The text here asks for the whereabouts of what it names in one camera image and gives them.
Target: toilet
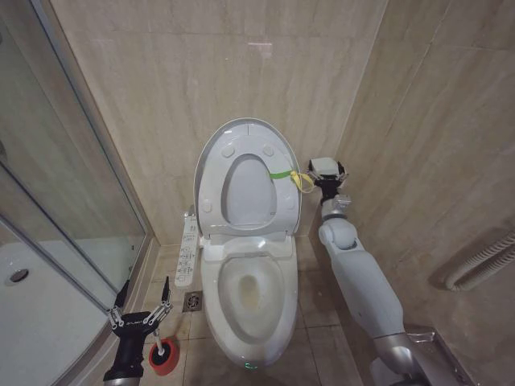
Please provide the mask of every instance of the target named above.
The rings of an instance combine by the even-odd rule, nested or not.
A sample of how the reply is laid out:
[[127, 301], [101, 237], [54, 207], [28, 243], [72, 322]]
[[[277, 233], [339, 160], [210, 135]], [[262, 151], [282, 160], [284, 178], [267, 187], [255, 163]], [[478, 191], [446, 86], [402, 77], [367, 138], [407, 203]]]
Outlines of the toilet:
[[224, 353], [249, 369], [276, 361], [295, 328], [293, 235], [301, 196], [284, 173], [289, 170], [299, 171], [299, 165], [286, 139], [272, 125], [253, 118], [221, 126], [196, 168], [208, 325]]

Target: yellow tape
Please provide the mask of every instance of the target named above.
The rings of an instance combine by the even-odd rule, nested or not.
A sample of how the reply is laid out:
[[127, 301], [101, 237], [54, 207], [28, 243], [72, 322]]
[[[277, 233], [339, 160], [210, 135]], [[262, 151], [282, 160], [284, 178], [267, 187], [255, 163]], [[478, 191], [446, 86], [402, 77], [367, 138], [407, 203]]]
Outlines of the yellow tape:
[[[302, 193], [311, 193], [313, 189], [315, 189], [315, 184], [313, 183], [313, 180], [309, 175], [305, 173], [297, 173], [295, 170], [292, 170], [290, 172], [290, 177]], [[309, 187], [306, 190], [303, 189], [303, 180], [306, 181], [309, 185]]]

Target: green light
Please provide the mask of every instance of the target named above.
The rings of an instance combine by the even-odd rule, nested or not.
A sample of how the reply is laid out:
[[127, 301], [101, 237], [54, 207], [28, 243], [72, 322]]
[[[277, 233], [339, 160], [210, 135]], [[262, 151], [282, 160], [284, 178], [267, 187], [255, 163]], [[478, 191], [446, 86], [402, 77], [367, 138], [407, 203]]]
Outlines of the green light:
[[253, 366], [249, 362], [245, 362], [245, 368], [248, 368], [249, 370], [255, 370], [256, 368], [258, 368], [258, 366]]

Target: shower enclosure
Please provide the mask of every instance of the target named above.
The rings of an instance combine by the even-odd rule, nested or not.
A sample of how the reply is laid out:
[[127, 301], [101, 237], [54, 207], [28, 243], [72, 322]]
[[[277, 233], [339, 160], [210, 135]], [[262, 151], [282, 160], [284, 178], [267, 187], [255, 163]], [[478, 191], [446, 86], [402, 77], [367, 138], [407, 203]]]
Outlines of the shower enclosure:
[[53, 384], [151, 230], [34, 2], [0, 1], [0, 380]]

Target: toilet lid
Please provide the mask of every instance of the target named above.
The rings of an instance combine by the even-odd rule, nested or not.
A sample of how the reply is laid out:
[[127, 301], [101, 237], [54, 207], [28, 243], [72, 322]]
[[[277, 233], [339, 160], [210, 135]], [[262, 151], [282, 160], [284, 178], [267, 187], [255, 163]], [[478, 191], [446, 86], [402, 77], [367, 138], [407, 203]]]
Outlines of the toilet lid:
[[200, 155], [195, 208], [204, 238], [214, 235], [291, 235], [300, 215], [300, 193], [289, 176], [299, 171], [293, 150], [270, 124], [241, 118], [221, 126]]

